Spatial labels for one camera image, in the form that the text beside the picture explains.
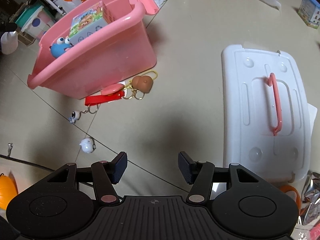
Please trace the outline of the small white toy figure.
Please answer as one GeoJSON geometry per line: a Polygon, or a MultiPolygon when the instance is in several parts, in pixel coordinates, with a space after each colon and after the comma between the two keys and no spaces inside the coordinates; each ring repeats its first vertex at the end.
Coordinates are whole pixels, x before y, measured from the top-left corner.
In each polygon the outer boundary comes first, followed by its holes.
{"type": "Polygon", "coordinates": [[[96,149],[96,145],[92,138],[84,138],[80,142],[81,150],[85,153],[93,153],[96,149]]]}

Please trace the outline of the white bin lid pink handle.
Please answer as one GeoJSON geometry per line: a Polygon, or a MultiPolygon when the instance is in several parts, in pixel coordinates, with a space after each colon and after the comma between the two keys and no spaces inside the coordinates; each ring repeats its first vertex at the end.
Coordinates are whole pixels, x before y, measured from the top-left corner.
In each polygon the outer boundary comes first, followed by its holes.
{"type": "Polygon", "coordinates": [[[295,59],[284,51],[222,52],[223,164],[239,163],[272,183],[295,183],[310,168],[312,120],[295,59]]]}

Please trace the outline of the pink round disc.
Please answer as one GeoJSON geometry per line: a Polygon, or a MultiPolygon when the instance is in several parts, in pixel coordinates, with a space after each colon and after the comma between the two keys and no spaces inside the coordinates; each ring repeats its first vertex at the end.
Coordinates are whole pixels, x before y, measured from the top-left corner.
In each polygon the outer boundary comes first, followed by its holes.
{"type": "Polygon", "coordinates": [[[101,92],[101,95],[111,95],[111,94],[114,94],[114,93],[122,90],[124,88],[124,86],[125,85],[122,83],[115,83],[115,84],[112,84],[112,85],[105,87],[100,92],[101,92]]]}

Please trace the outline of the orange balloon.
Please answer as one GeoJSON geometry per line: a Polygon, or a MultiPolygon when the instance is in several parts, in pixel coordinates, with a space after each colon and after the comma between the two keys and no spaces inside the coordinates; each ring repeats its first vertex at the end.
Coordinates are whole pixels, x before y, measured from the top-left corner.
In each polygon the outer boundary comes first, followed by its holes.
{"type": "Polygon", "coordinates": [[[1,173],[0,176],[0,208],[6,210],[10,201],[18,195],[13,180],[1,173]]]}

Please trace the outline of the crumpled silver wrapper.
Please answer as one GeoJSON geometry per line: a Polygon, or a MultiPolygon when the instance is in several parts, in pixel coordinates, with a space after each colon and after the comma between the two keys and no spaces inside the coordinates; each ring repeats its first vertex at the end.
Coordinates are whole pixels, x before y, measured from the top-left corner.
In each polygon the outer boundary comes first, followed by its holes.
{"type": "Polygon", "coordinates": [[[8,143],[8,153],[7,153],[8,157],[11,156],[12,148],[13,148],[13,143],[12,142],[8,143]]]}

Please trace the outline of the silver foil bag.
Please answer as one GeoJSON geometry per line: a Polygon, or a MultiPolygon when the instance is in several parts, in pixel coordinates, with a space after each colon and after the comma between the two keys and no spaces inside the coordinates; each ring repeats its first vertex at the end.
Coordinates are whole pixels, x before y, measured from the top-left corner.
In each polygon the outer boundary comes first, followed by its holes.
{"type": "Polygon", "coordinates": [[[302,192],[300,225],[308,225],[319,217],[319,192],[319,173],[309,171],[302,192]]]}

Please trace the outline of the pink plastic storage bin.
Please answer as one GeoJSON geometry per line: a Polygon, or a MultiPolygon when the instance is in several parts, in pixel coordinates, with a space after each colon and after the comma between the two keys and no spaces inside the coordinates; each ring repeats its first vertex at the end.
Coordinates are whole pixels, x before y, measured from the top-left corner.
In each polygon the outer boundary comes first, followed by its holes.
{"type": "Polygon", "coordinates": [[[44,87],[82,99],[99,90],[142,73],[157,63],[156,54],[143,23],[145,15],[155,15],[154,0],[87,0],[67,13],[41,38],[30,89],[44,87]],[[50,46],[66,37],[72,19],[102,1],[116,20],[55,59],[50,46]]]}

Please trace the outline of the blue cartoon cow toy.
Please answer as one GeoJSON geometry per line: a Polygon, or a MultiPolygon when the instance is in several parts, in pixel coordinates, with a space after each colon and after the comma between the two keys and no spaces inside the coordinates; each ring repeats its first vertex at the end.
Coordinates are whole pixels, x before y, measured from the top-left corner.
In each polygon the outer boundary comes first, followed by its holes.
{"type": "Polygon", "coordinates": [[[57,39],[55,43],[50,46],[51,55],[57,59],[61,55],[63,55],[66,51],[72,48],[72,44],[69,40],[69,37],[60,37],[57,39]]]}

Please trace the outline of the colourful cartoon toy box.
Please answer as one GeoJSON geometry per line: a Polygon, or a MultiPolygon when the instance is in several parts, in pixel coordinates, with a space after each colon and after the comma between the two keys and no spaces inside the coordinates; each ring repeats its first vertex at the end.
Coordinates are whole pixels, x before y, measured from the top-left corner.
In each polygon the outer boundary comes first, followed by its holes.
{"type": "Polygon", "coordinates": [[[103,19],[102,5],[102,1],[95,3],[72,19],[68,37],[73,46],[108,25],[103,19]]]}

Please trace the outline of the pink checkered box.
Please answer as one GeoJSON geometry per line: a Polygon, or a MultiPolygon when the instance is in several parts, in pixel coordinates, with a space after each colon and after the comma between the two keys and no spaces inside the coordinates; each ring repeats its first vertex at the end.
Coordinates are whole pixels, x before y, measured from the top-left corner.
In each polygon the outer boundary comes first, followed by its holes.
{"type": "Polygon", "coordinates": [[[112,11],[104,3],[101,7],[101,12],[103,13],[103,19],[107,24],[110,24],[116,20],[112,11]]]}

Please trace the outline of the white plastic bottle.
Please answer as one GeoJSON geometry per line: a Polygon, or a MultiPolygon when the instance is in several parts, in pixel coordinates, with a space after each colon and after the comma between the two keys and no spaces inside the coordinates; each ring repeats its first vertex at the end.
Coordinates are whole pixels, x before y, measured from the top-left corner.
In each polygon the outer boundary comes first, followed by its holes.
{"type": "Polygon", "coordinates": [[[1,51],[4,55],[12,54],[18,47],[17,31],[5,32],[1,36],[1,51]]]}

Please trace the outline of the pastel patterned bucket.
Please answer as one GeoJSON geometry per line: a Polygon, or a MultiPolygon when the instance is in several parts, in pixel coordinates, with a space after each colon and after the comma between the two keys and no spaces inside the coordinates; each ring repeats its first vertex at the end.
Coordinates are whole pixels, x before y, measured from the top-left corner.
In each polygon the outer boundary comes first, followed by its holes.
{"type": "Polygon", "coordinates": [[[21,32],[40,40],[55,24],[55,19],[42,3],[27,6],[15,21],[21,32]]]}

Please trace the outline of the blue toy box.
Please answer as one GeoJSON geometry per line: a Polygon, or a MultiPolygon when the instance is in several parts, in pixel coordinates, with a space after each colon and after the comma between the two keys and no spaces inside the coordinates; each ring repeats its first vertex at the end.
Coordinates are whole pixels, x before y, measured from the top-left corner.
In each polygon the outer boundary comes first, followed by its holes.
{"type": "Polygon", "coordinates": [[[313,29],[319,28],[320,7],[317,0],[302,0],[298,15],[304,23],[313,29]]]}

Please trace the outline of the astronaut keychain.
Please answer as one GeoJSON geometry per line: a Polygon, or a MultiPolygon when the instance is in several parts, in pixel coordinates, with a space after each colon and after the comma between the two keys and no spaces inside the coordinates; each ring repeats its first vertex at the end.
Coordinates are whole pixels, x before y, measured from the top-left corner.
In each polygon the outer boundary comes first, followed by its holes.
{"type": "Polygon", "coordinates": [[[80,117],[81,117],[80,111],[73,111],[71,113],[71,116],[68,118],[68,120],[71,124],[74,124],[80,119],[80,117]]]}

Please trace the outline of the brown bear keychain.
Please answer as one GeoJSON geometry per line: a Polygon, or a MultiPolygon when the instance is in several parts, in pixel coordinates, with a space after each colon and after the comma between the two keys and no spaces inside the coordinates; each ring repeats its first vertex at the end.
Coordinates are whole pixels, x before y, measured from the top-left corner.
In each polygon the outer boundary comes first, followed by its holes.
{"type": "Polygon", "coordinates": [[[136,99],[142,100],[146,94],[149,94],[154,81],[157,79],[158,73],[155,70],[149,70],[141,75],[134,76],[123,91],[125,100],[136,99]]]}

